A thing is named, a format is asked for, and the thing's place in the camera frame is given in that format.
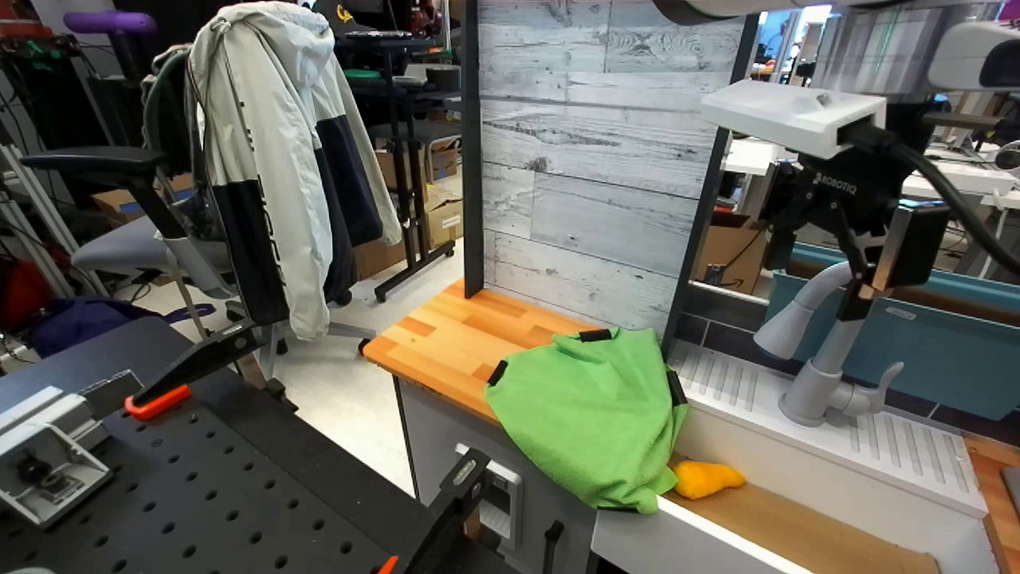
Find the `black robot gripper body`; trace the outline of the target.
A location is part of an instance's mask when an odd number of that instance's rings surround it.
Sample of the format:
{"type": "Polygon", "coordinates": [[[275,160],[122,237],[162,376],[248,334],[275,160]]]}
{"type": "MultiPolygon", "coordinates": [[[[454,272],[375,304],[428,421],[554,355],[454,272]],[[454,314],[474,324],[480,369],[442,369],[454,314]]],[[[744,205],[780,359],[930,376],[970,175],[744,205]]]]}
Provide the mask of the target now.
{"type": "Polygon", "coordinates": [[[836,160],[801,160],[815,170],[815,177],[768,177],[761,205],[768,234],[775,224],[789,224],[796,234],[815,226],[836,250],[842,234],[874,234],[881,240],[881,259],[867,281],[874,289],[923,285],[934,273],[951,209],[901,201],[907,175],[901,156],[845,151],[836,160]]]}

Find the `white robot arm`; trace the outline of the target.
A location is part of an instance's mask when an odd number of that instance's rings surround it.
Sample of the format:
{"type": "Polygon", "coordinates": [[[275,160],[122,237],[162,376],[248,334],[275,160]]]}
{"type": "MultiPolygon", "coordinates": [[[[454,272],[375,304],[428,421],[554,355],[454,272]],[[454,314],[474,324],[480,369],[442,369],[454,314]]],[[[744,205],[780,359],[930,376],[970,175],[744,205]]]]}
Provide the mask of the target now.
{"type": "Polygon", "coordinates": [[[964,192],[922,153],[915,133],[934,120],[934,92],[1017,92],[1020,33],[992,19],[959,19],[970,0],[845,0],[809,85],[737,81],[702,98],[711,120],[801,153],[803,192],[764,209],[775,229],[824,229],[852,277],[881,292],[881,260],[859,234],[889,243],[886,224],[901,183],[922,171],[943,208],[1007,272],[1017,259],[983,226],[964,192]]]}

